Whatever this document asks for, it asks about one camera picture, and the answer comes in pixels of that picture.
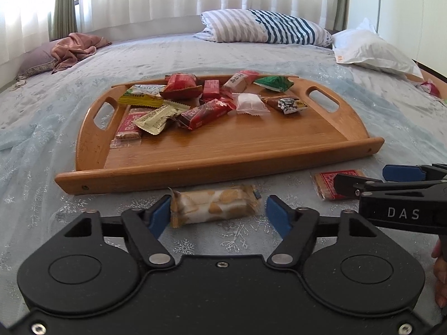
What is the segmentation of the person right hand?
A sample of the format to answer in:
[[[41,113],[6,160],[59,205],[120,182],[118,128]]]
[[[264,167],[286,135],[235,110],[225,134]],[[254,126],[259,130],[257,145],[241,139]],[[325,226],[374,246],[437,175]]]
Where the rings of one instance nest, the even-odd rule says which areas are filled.
[[[433,265],[433,274],[436,278],[435,285],[435,301],[438,307],[445,308],[447,303],[447,266],[443,258],[442,245],[440,240],[437,241],[431,256],[436,260]]]

